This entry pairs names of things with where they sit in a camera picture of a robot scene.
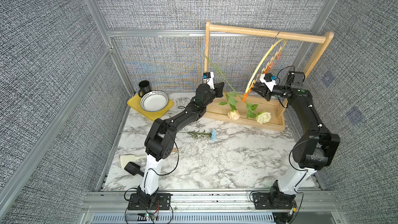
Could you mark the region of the cream white rose stem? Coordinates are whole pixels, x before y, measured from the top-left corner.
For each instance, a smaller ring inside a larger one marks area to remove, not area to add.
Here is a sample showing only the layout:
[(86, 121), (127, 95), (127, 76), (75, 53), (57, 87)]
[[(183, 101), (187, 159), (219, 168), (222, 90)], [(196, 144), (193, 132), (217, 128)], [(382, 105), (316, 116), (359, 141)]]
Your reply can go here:
[(259, 124), (268, 123), (271, 120), (271, 113), (267, 111), (258, 112), (258, 104), (244, 103), (247, 110), (247, 118), (256, 120)]

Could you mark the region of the peach rose stem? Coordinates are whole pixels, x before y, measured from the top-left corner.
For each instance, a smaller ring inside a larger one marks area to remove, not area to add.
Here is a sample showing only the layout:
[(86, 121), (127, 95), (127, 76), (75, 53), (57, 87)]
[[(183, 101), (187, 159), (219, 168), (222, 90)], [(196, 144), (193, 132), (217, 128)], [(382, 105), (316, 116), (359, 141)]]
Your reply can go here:
[(225, 102), (221, 102), (219, 105), (229, 105), (230, 106), (230, 111), (228, 112), (228, 117), (231, 120), (238, 120), (240, 118), (240, 113), (236, 108), (237, 105), (237, 99), (236, 97), (238, 96), (236, 90), (233, 88), (233, 86), (231, 85), (231, 83), (228, 81), (226, 75), (223, 73), (223, 71), (221, 70), (221, 68), (216, 65), (215, 63), (212, 62), (212, 60), (209, 58), (209, 56), (205, 56), (206, 61), (209, 63), (209, 65), (211, 65), (217, 73), (219, 73), (224, 81), (227, 83), (227, 85), (229, 86), (229, 88), (231, 89), (230, 92), (226, 93), (226, 101)]

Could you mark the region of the orange end clothes peg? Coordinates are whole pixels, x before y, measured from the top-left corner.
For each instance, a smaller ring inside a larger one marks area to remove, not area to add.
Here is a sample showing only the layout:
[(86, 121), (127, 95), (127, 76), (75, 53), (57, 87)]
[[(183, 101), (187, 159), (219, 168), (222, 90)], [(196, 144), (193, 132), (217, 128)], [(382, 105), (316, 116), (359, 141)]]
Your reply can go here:
[(247, 97), (248, 97), (248, 92), (245, 92), (245, 93), (244, 93), (244, 96), (243, 96), (243, 99), (242, 99), (242, 101), (243, 101), (244, 103), (246, 103)]

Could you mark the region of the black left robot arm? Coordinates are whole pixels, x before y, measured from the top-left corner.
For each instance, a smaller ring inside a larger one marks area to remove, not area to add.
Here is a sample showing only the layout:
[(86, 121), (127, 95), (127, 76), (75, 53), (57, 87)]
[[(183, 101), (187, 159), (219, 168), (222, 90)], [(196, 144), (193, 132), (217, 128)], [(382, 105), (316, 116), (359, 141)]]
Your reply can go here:
[(179, 114), (166, 119), (156, 119), (146, 137), (146, 168), (143, 181), (137, 189), (137, 194), (145, 199), (154, 198), (159, 189), (159, 177), (163, 161), (171, 154), (175, 147), (177, 133), (187, 125), (198, 121), (204, 116), (207, 106), (216, 98), (223, 97), (225, 83), (200, 84), (195, 96)]

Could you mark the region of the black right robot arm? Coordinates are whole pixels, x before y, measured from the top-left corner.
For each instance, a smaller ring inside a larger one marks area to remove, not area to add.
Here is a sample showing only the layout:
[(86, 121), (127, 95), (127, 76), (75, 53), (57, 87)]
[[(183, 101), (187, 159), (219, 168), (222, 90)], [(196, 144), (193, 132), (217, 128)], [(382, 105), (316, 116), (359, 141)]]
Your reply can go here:
[(302, 184), (317, 171), (328, 167), (340, 144), (340, 137), (331, 133), (318, 115), (310, 91), (303, 89), (305, 74), (289, 71), (287, 83), (278, 85), (271, 73), (261, 74), (253, 91), (270, 100), (272, 96), (284, 98), (295, 111), (303, 130), (303, 136), (291, 149), (289, 170), (276, 180), (266, 195), (266, 208), (293, 207), (295, 196)]

